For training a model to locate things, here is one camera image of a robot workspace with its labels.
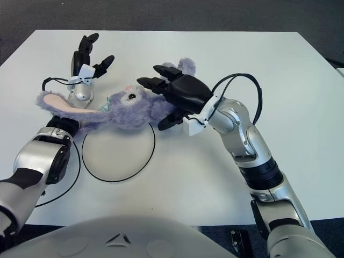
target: gray carpet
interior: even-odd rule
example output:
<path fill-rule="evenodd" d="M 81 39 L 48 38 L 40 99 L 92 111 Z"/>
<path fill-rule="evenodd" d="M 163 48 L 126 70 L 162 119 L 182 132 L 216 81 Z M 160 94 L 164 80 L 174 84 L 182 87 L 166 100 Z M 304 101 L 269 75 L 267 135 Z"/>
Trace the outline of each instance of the gray carpet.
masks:
<path fill-rule="evenodd" d="M 0 0 L 0 64 L 38 29 L 294 31 L 323 56 L 344 62 L 343 0 Z M 344 257 L 344 219 L 314 223 L 330 250 Z M 246 228 L 255 257 L 266 257 L 256 228 Z M 228 227 L 203 232 L 230 249 Z"/>

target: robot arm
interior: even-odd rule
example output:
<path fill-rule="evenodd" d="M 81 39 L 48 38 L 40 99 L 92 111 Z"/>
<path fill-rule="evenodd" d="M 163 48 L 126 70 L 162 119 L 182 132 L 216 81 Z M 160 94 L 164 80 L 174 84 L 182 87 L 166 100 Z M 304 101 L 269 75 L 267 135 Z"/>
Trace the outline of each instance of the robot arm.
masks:
<path fill-rule="evenodd" d="M 248 185 L 253 214 L 262 236 L 268 239 L 270 257 L 334 257 L 314 234 L 286 175 L 250 122 L 246 107 L 239 101 L 213 94 L 203 82 L 175 68 L 154 66 L 154 69 L 170 83 L 156 77 L 140 78 L 138 82 L 152 92 L 163 94 L 179 108 L 179 113 L 187 114 L 176 120 L 182 119 L 190 135 L 201 132 L 207 125 L 220 134 Z"/>
<path fill-rule="evenodd" d="M 18 153 L 14 174 L 0 181 L 0 236 L 20 231 L 49 184 L 61 181 L 79 123 L 53 117 Z"/>

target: purple plush toy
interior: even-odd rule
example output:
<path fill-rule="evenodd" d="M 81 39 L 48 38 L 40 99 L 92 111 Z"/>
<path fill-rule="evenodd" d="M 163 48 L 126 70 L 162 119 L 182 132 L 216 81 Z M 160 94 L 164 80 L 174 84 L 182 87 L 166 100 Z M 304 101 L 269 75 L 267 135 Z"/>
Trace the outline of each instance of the purple plush toy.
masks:
<path fill-rule="evenodd" d="M 181 59 L 178 67 L 184 74 L 195 75 L 195 63 L 188 58 Z M 53 115 L 81 121 L 78 132 L 85 135 L 103 126 L 115 125 L 123 129 L 142 128 L 150 122 L 159 122 L 175 109 L 162 95 L 146 91 L 142 86 L 129 86 L 124 91 L 111 95 L 99 111 L 73 107 L 61 95 L 42 92 L 36 104 Z"/>

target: black joint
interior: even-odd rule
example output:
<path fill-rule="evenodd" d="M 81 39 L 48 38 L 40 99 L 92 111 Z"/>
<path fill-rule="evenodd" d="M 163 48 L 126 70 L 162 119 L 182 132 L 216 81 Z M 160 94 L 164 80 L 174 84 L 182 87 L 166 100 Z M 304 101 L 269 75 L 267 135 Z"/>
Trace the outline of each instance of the black joint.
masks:
<path fill-rule="evenodd" d="M 265 240 L 267 240 L 269 236 L 269 230 L 264 223 L 264 220 L 262 218 L 262 215 L 260 214 L 257 202 L 255 200 L 251 201 L 251 208 L 252 208 L 254 220 L 256 221 L 259 233 L 262 235 L 262 237 Z"/>
<path fill-rule="evenodd" d="M 58 116 L 53 116 L 53 118 L 48 122 L 47 127 L 56 127 L 58 129 L 64 130 L 74 137 L 79 130 L 79 122 L 68 119 L 61 118 Z"/>
<path fill-rule="evenodd" d="M 173 81 L 183 75 L 182 71 L 174 67 L 153 66 L 153 69 L 169 81 Z"/>
<path fill-rule="evenodd" d="M 255 190 L 267 190 L 276 187 L 283 180 L 283 175 L 273 158 L 258 167 L 239 167 L 239 169 L 247 185 Z"/>
<path fill-rule="evenodd" d="M 28 187 L 38 184 L 42 177 L 43 174 L 41 172 L 38 172 L 37 170 L 29 168 L 18 168 L 10 178 L 1 180 L 0 184 L 11 183 L 25 190 Z"/>
<path fill-rule="evenodd" d="M 56 184 L 63 179 L 66 173 L 69 157 L 70 148 L 62 146 L 59 149 L 50 167 L 46 184 Z"/>
<path fill-rule="evenodd" d="M 283 226 L 283 225 L 296 225 L 301 226 L 300 223 L 292 218 L 284 218 L 284 219 L 275 219 L 269 223 L 270 230 Z"/>

